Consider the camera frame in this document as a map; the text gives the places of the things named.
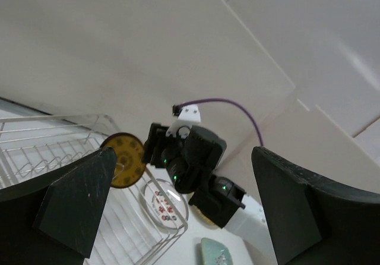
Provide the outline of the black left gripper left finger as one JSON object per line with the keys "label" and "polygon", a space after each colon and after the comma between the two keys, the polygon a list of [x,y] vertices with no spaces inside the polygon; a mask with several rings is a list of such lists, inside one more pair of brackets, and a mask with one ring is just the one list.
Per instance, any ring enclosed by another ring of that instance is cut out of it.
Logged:
{"label": "black left gripper left finger", "polygon": [[116,166],[110,148],[1,190],[1,264],[83,264]]}

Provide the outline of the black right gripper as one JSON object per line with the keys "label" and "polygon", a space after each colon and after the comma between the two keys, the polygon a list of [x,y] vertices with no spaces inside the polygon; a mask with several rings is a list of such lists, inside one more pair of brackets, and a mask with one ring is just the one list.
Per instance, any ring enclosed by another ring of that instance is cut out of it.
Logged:
{"label": "black right gripper", "polygon": [[179,127],[175,136],[167,136],[168,129],[168,126],[159,123],[151,124],[148,139],[144,144],[142,162],[165,169],[169,169],[171,164],[176,162],[182,164],[184,170],[188,170],[189,164],[182,154],[190,128],[186,125]]}

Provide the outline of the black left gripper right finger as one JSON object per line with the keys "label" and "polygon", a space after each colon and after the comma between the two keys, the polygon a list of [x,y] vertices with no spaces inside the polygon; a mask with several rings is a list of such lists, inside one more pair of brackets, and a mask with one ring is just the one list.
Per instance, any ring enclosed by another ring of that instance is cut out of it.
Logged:
{"label": "black left gripper right finger", "polygon": [[379,194],[254,147],[252,167],[278,264],[379,264]]}

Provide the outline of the woven bamboo round plate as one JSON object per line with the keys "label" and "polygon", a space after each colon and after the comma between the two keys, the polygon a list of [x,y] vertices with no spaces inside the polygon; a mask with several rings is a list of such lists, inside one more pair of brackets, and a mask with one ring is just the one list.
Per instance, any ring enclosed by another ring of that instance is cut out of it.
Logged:
{"label": "woven bamboo round plate", "polygon": [[193,211],[195,217],[204,224],[204,226],[208,226],[210,228],[218,228],[218,226],[212,222],[209,218],[207,218],[200,209],[198,209],[196,206],[190,206],[191,210]]}

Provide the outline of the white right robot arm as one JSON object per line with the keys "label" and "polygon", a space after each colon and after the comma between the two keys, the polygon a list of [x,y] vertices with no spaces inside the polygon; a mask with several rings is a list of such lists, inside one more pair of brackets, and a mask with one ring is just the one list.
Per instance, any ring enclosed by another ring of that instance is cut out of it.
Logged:
{"label": "white right robot arm", "polygon": [[151,125],[142,161],[165,169],[175,190],[191,194],[189,205],[216,226],[255,246],[270,242],[262,206],[238,184],[214,173],[226,142],[200,126],[187,127],[186,138],[167,130],[158,123]]}

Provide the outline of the light green rectangular dish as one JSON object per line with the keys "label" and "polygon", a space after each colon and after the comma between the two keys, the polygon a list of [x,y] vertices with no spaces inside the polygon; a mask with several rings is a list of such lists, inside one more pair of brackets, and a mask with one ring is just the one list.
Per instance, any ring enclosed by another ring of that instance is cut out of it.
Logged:
{"label": "light green rectangular dish", "polygon": [[233,259],[229,249],[214,239],[202,238],[200,242],[201,264],[232,265]]}

